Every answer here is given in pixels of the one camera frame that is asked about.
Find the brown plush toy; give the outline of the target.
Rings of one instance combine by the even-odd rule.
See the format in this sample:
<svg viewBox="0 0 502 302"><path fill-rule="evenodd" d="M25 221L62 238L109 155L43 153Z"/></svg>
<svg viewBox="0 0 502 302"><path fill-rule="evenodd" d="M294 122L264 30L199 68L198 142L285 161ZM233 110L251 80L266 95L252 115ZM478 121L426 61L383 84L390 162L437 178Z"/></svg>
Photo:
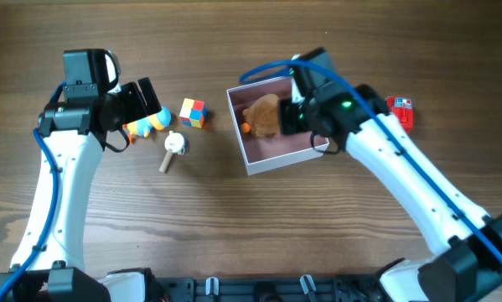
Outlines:
<svg viewBox="0 0 502 302"><path fill-rule="evenodd" d="M256 100L250 107L243 110L244 122L241 124L243 133L254 138L273 138L280 133L279 96L266 94Z"/></svg>

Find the red toy fire truck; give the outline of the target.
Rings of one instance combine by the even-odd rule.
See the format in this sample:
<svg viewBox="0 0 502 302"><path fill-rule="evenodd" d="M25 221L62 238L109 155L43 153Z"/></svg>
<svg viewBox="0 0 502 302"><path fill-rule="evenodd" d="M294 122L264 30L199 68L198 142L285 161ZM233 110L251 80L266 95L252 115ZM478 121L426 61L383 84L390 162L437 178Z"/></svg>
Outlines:
<svg viewBox="0 0 502 302"><path fill-rule="evenodd" d="M388 96L386 103L391 112L398 118L404 131L409 134L414 126L414 111L411 98Z"/></svg>

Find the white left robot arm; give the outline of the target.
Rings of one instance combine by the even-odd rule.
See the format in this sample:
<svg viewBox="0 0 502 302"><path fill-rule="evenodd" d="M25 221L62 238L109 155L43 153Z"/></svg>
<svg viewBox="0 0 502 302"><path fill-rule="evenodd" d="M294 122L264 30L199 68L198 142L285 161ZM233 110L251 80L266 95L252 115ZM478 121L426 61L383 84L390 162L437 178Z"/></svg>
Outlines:
<svg viewBox="0 0 502 302"><path fill-rule="evenodd" d="M95 82L55 89L34 129L41 149L28 225L10 269L0 273L0 301L160 301L148 268L85 273L83 235L91 182L109 132L161 111L149 78L106 91Z"/></svg>

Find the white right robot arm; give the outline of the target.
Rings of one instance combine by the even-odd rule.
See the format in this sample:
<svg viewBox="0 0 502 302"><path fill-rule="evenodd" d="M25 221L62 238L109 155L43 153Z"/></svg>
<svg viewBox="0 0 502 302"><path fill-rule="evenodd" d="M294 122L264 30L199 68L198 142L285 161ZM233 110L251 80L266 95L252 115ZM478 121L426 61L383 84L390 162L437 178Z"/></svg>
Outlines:
<svg viewBox="0 0 502 302"><path fill-rule="evenodd" d="M431 252L400 259L379 272L391 301L476 301L502 285L502 215L492 217L433 165L404 131L386 101L367 85L353 91L329 82L281 99L283 134L332 139L363 164L417 225Z"/></svg>

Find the white pink-lined box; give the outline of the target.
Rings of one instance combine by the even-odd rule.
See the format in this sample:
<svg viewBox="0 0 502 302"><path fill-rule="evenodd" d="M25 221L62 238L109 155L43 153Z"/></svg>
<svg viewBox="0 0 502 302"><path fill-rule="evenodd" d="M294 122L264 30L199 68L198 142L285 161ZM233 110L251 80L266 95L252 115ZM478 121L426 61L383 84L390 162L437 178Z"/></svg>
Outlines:
<svg viewBox="0 0 502 302"><path fill-rule="evenodd" d="M274 138L253 138L241 130L244 122L242 112L259 97L275 94L289 99L292 96L292 80L276 77L249 85L230 88L226 91L232 122L240 145L248 175L259 174L323 156L329 140L320 136L310 143L309 133L299 133Z"/></svg>

